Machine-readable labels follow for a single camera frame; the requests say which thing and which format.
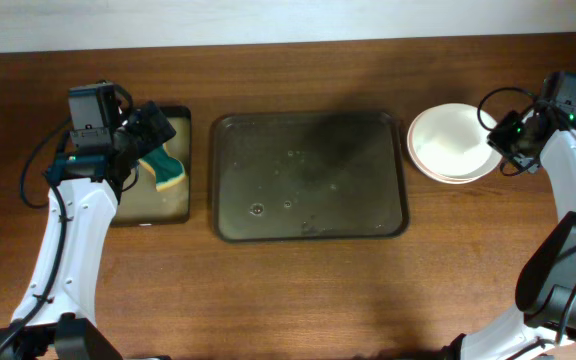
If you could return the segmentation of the pink white plate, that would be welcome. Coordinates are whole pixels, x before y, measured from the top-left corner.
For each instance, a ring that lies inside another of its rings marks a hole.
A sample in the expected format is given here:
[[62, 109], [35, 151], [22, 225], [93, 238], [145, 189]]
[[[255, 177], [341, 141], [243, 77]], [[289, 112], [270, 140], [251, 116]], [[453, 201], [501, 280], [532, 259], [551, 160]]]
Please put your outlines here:
[[[413, 135], [414, 135], [414, 131], [416, 126], [418, 125], [419, 119], [422, 118], [424, 115], [424, 113], [419, 114], [417, 117], [414, 118], [414, 120], [411, 122], [408, 131], [407, 131], [407, 135], [406, 135], [406, 146], [407, 146], [407, 151], [409, 154], [409, 157], [412, 161], [412, 163], [416, 166], [419, 167], [425, 167], [426, 169], [430, 170], [427, 166], [425, 166], [422, 162], [421, 159], [418, 157], [416, 150], [413, 146]], [[492, 172], [492, 169], [488, 169], [486, 167], [483, 167], [483, 172], [481, 173], [477, 173], [477, 172], [473, 172], [472, 174], [467, 174], [465, 176], [461, 176], [461, 177], [451, 177], [451, 178], [457, 178], [457, 179], [465, 179], [465, 178], [470, 178], [470, 177], [475, 177], [475, 176], [480, 176], [480, 175], [484, 175], [484, 174], [489, 174]]]

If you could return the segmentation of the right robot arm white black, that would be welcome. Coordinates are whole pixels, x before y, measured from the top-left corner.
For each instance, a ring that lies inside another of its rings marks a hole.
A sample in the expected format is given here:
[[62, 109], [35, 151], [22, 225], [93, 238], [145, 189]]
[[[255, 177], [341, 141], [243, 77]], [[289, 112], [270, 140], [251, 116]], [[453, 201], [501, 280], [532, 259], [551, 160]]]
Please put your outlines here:
[[576, 114], [557, 111], [540, 152], [558, 224], [522, 269], [515, 302], [482, 330], [461, 334], [442, 359], [535, 359], [576, 343]]

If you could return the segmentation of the cream white plate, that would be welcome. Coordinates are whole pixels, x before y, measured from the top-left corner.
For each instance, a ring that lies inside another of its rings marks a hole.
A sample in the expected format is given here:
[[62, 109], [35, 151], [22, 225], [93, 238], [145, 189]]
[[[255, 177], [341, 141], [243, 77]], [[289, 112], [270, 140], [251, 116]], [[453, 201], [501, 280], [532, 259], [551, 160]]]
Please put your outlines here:
[[435, 173], [461, 177], [497, 168], [502, 157], [487, 144], [497, 121], [475, 106], [449, 103], [425, 110], [413, 135], [421, 162]]

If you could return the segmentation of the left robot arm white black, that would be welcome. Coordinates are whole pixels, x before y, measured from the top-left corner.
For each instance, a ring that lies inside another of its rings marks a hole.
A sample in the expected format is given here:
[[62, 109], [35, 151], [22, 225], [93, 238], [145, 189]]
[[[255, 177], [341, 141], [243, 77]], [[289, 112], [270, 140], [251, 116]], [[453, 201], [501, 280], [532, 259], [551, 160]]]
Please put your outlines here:
[[48, 218], [30, 284], [8, 327], [0, 328], [0, 359], [118, 359], [95, 324], [95, 291], [107, 231], [123, 184], [137, 161], [175, 135], [153, 102], [109, 109], [94, 124], [79, 110], [43, 176]]

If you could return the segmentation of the green yellow sponge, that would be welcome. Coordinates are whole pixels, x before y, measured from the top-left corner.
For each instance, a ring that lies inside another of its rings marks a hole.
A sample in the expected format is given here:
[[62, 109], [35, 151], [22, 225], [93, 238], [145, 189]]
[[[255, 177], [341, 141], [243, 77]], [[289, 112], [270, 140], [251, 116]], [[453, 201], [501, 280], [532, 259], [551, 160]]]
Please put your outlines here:
[[187, 179], [183, 163], [169, 154], [166, 145], [161, 145], [140, 158], [139, 164], [154, 176], [157, 192], [168, 190]]

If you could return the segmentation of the pale grey plate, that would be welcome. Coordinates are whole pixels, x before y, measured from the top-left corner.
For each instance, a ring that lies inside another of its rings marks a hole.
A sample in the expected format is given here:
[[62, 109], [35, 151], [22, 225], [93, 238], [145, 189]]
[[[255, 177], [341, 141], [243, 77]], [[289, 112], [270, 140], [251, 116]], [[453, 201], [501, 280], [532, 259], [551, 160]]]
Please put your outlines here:
[[470, 177], [470, 178], [465, 178], [465, 179], [457, 179], [457, 178], [451, 178], [451, 177], [447, 177], [447, 176], [444, 176], [444, 175], [440, 175], [440, 174], [434, 173], [434, 172], [426, 169], [426, 168], [423, 167], [423, 166], [422, 166], [422, 167], [417, 166], [417, 168], [418, 168], [418, 170], [419, 170], [420, 172], [422, 172], [424, 175], [426, 175], [427, 177], [429, 177], [429, 178], [431, 178], [431, 179], [433, 179], [433, 180], [435, 180], [435, 181], [438, 181], [438, 182], [441, 182], [441, 183], [444, 183], [444, 184], [453, 184], [453, 185], [461, 185], [461, 184], [472, 183], [472, 182], [477, 181], [477, 180], [485, 177], [486, 175], [488, 175], [488, 174], [484, 174], [484, 175], [475, 176], [475, 177]]

